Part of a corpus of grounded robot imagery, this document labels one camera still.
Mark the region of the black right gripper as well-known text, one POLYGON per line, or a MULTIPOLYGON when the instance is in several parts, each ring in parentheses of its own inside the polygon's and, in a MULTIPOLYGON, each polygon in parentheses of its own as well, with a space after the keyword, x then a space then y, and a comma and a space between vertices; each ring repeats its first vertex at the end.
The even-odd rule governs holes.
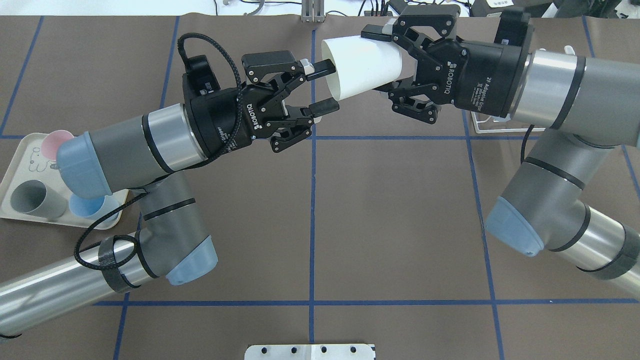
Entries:
POLYGON ((524 71, 533 26, 522 47, 467 41, 455 34, 457 13, 402 13, 393 24, 368 23, 360 37, 394 43, 416 60, 413 77, 387 84, 392 109, 432 125, 441 105, 505 117, 524 71))

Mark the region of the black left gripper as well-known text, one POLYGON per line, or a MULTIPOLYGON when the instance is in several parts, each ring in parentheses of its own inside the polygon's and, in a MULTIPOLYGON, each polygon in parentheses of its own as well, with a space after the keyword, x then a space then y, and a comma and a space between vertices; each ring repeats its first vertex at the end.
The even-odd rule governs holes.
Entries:
POLYGON ((331 59, 311 63, 282 50, 243 55, 242 66, 247 80, 240 87, 185 97, 187 117, 207 159, 240 150, 256 139, 268 139, 273 152, 281 152, 310 137, 315 118, 339 110, 334 98, 308 107, 285 104, 304 82, 336 73, 331 59))

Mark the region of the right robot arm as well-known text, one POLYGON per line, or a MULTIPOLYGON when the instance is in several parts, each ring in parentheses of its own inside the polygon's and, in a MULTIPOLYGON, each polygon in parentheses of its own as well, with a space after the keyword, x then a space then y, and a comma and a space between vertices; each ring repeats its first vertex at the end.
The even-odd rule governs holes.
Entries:
POLYGON ((544 128, 485 219, 486 230, 526 256, 547 249, 579 271, 639 297, 639 232, 579 197, 617 146, 639 146, 636 63, 530 50, 534 27, 504 11, 492 42, 455 34, 454 6, 408 6, 361 37, 403 49, 413 77, 385 80, 398 114, 432 124, 439 107, 544 128))

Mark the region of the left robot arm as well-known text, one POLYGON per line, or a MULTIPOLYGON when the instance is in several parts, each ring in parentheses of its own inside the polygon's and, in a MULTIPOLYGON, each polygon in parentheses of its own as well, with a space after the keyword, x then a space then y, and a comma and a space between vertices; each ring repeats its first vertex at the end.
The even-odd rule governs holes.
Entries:
POLYGON ((311 136, 334 98, 286 105, 300 85, 333 75, 331 60, 297 60, 288 50, 242 56, 242 70, 222 53, 236 85, 222 89, 206 55, 179 55, 184 101, 65 141, 61 178, 73 195, 117 202, 80 235, 73 255, 1 285, 1 342, 105 297, 165 277, 182 285, 217 264, 211 234, 186 180, 187 170, 268 139, 278 153, 311 136))

